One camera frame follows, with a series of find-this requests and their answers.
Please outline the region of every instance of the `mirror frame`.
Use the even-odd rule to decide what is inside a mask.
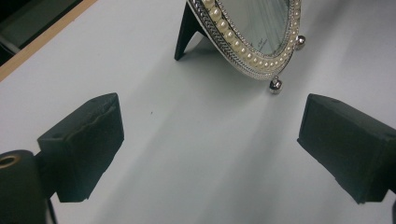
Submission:
[[[290,0],[285,38],[273,54],[254,49],[233,24],[220,0],[187,0],[207,37],[241,73],[259,80],[277,79],[298,45],[301,0]]]

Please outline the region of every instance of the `white table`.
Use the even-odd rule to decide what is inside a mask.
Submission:
[[[1,153],[119,94],[125,141],[88,201],[52,198],[59,223],[391,223],[392,192],[357,205],[296,139],[311,92],[396,128],[396,2],[304,0],[278,96],[207,40],[176,62],[184,6],[98,1],[0,82]]]

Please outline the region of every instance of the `mirror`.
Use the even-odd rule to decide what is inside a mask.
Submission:
[[[278,75],[294,50],[301,49],[305,42],[298,35],[301,0],[187,0],[187,3],[201,26],[195,31],[206,35],[241,73],[272,80],[271,92],[280,93],[282,82]],[[192,29],[186,18],[185,10],[180,35]]]
[[[276,53],[287,30],[289,0],[223,0],[223,10],[250,45],[266,55]]]

